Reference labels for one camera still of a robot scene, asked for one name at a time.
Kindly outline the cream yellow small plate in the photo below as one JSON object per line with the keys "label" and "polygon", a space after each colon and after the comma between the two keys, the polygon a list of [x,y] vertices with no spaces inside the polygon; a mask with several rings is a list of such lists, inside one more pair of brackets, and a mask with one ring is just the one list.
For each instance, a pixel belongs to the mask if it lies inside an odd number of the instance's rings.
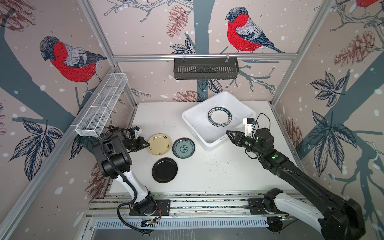
{"label": "cream yellow small plate", "polygon": [[165,134],[156,134],[148,140],[150,146],[149,153],[155,156],[166,154],[172,147],[171,138]]}

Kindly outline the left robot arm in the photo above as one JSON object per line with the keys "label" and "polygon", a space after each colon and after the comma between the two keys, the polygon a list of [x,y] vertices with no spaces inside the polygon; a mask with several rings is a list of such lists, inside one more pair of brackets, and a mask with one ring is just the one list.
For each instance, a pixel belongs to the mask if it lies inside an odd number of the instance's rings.
{"label": "left robot arm", "polygon": [[132,197],[129,205],[134,211],[150,216],[157,211],[157,203],[133,173],[133,162],[129,155],[150,147],[143,137],[137,136],[139,131],[139,128],[109,126],[108,131],[100,135],[100,141],[93,145],[93,153],[102,175],[117,180],[129,192]]}

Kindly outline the green rim plate front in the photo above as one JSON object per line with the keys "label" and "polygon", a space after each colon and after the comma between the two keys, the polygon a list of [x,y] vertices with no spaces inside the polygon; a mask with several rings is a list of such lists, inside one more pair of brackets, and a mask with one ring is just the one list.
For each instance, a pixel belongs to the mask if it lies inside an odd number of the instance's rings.
{"label": "green rim plate front", "polygon": [[214,107],[208,112],[208,121],[215,127],[226,127],[232,119],[232,113],[223,107]]}

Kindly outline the black round plate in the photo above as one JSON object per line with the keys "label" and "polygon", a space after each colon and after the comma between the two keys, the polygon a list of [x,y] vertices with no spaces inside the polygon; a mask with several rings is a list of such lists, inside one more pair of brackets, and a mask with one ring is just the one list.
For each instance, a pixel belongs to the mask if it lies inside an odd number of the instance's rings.
{"label": "black round plate", "polygon": [[178,165],[171,158],[158,160],[152,168],[152,176],[158,183],[165,184],[172,181],[178,173]]}

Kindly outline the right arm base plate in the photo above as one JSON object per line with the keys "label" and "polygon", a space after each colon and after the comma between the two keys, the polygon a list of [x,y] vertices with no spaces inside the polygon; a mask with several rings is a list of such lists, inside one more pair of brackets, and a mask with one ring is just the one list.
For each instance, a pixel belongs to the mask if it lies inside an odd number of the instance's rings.
{"label": "right arm base plate", "polygon": [[247,209],[250,210],[252,215],[288,215],[288,213],[280,211],[272,200],[248,199],[248,203]]}

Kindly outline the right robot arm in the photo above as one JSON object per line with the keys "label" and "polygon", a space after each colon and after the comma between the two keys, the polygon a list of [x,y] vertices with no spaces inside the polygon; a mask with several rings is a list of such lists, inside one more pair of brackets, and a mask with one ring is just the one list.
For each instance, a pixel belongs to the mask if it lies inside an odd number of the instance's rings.
{"label": "right robot arm", "polygon": [[326,240],[359,240],[365,235],[361,206],[353,199],[344,200],[326,190],[275,150],[274,137],[268,128],[256,130],[253,137],[240,131],[226,134],[234,145],[255,154],[264,169],[289,183],[311,202],[305,204],[273,188],[264,194],[263,208],[267,213],[292,215],[316,229]]}

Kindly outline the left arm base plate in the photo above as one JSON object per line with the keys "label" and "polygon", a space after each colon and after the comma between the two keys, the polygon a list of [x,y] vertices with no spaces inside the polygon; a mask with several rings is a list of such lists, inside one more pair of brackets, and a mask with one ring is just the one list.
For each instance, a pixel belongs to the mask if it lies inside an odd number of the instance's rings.
{"label": "left arm base plate", "polygon": [[159,217],[169,216],[171,201],[170,200],[155,200],[155,203],[149,203],[138,212],[137,209],[130,209],[130,217]]}

